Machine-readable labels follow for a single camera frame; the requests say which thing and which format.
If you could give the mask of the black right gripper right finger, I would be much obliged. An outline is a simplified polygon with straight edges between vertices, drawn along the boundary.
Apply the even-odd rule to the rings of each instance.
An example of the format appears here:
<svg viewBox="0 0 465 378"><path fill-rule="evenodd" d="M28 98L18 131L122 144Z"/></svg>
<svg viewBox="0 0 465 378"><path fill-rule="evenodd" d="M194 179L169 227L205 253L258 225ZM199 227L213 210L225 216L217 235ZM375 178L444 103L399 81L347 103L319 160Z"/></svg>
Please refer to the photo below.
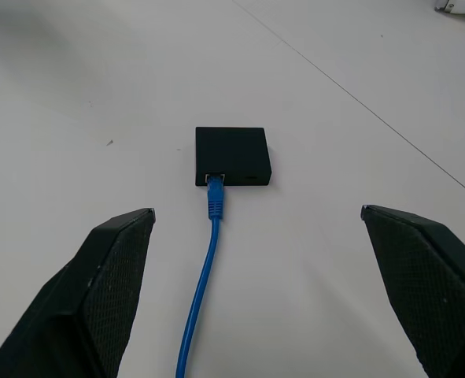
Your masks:
<svg viewBox="0 0 465 378"><path fill-rule="evenodd" d="M389 303L429 378L465 378L465 245L445 225L365 205Z"/></svg>

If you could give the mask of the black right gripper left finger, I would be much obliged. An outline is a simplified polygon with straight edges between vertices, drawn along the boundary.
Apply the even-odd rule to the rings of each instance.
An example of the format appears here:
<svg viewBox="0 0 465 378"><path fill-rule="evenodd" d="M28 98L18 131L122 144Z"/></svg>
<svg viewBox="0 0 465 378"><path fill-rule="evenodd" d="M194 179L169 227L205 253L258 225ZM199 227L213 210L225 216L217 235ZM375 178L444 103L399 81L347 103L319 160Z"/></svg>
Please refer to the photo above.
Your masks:
<svg viewBox="0 0 465 378"><path fill-rule="evenodd" d="M117 378L134 324L151 208L93 228L0 347L0 378Z"/></svg>

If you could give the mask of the white metal fixture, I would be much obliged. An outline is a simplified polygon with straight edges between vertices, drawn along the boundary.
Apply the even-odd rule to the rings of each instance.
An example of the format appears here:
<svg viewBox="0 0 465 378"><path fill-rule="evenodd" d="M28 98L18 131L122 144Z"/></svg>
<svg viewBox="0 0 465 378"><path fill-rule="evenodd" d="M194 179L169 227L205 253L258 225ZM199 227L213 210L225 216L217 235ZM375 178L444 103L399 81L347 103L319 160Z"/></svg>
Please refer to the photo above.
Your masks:
<svg viewBox="0 0 465 378"><path fill-rule="evenodd" d="M465 16L465 0L435 0L437 11Z"/></svg>

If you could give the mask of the black network box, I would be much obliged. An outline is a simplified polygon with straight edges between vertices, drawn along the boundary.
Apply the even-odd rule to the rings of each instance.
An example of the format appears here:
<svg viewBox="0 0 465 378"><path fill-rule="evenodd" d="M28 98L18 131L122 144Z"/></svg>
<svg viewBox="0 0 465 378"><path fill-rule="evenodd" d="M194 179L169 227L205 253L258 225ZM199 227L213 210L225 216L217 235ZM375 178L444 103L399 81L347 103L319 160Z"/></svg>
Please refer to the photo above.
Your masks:
<svg viewBox="0 0 465 378"><path fill-rule="evenodd" d="M195 185L211 176L226 186L267 186L271 161L263 128L196 127Z"/></svg>

